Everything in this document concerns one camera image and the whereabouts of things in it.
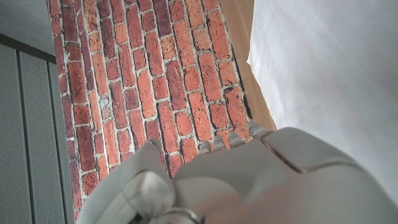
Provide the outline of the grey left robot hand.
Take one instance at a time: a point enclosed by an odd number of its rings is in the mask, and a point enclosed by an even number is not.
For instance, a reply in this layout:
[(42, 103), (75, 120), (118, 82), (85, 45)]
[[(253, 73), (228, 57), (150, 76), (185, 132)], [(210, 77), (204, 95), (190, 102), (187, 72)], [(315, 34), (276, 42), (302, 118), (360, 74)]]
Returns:
[(169, 176), (146, 141), (90, 193), (78, 223), (396, 223), (397, 206), (363, 167), (296, 128), (248, 123), (204, 142)]

